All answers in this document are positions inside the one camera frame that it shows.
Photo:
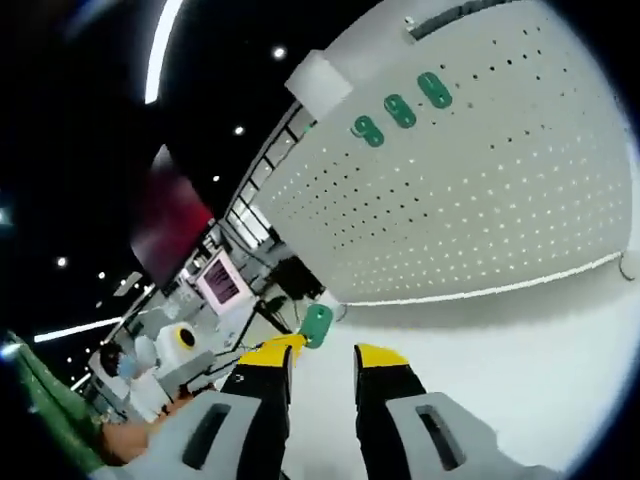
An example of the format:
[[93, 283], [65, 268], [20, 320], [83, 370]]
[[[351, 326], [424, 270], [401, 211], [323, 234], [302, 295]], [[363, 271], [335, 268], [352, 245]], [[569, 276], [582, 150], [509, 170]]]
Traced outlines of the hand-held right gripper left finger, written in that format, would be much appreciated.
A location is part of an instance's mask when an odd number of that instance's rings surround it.
[[302, 334], [242, 355], [223, 387], [207, 390], [165, 418], [147, 447], [94, 479], [284, 479], [288, 409]]

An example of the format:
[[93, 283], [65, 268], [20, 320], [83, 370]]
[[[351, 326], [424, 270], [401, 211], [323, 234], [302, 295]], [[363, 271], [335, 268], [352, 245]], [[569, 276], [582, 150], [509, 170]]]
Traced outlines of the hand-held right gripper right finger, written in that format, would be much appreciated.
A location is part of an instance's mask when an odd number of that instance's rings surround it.
[[495, 431], [451, 397], [429, 392], [397, 352], [354, 346], [356, 435], [370, 479], [548, 479], [498, 447]]

